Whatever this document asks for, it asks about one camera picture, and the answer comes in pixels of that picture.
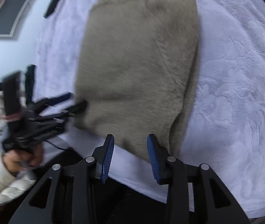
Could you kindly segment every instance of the triangular cutout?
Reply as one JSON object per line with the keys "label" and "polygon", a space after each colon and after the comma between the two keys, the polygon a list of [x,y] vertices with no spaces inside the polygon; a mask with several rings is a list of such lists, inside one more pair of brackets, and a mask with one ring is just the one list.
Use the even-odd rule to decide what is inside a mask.
{"label": "triangular cutout", "polygon": [[209,179],[209,183],[211,186],[212,195],[214,197],[214,207],[222,208],[230,206],[230,200],[224,194],[223,190],[219,187],[217,182],[214,179]]}
{"label": "triangular cutout", "polygon": [[34,206],[40,209],[44,209],[47,204],[47,198],[50,190],[52,179],[49,178],[41,186],[39,191],[34,195],[34,197],[29,202],[30,206]]}

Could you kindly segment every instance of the black cable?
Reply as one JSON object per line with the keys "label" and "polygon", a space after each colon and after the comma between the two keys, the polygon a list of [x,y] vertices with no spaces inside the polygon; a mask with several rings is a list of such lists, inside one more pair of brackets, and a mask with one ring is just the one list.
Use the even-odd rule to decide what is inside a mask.
{"label": "black cable", "polygon": [[64,148],[57,147],[55,144],[53,144],[52,142],[50,142],[48,140],[45,140],[45,141],[48,142],[49,144],[51,144],[52,146],[54,146],[55,148],[58,148],[59,150],[70,151],[69,149],[64,149]]}

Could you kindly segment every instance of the person's arm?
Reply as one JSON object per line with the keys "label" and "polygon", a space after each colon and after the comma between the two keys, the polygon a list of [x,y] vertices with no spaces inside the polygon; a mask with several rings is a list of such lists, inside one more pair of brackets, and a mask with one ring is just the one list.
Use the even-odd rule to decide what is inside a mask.
{"label": "person's arm", "polygon": [[0,192],[16,179],[14,175],[24,170],[20,162],[29,161],[30,166],[37,167],[42,160],[42,144],[36,146],[33,154],[20,150],[12,150],[6,154],[0,153]]}

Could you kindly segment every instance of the bed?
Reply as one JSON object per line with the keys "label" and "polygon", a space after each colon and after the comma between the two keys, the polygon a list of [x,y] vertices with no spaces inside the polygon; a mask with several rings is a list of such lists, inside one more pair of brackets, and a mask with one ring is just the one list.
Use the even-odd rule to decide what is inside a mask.
{"label": "bed", "polygon": [[[74,91],[88,11],[97,0],[60,0],[37,40],[34,97]],[[265,216],[265,3],[263,0],[197,0],[200,71],[196,99],[182,147],[184,163],[209,164],[249,218]],[[71,104],[67,102],[48,113]],[[103,138],[69,125],[60,136],[82,157]],[[155,200],[150,164],[115,147],[109,176]],[[190,195],[190,210],[193,197]]]}

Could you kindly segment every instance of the fuzzy brown towel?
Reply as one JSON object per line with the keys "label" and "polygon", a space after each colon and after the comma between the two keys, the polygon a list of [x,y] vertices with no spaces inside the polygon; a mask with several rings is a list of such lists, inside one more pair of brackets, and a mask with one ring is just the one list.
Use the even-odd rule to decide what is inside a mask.
{"label": "fuzzy brown towel", "polygon": [[196,89],[196,0],[100,0],[89,15],[76,99],[89,109],[75,126],[148,161],[155,134],[171,154],[180,148]]}

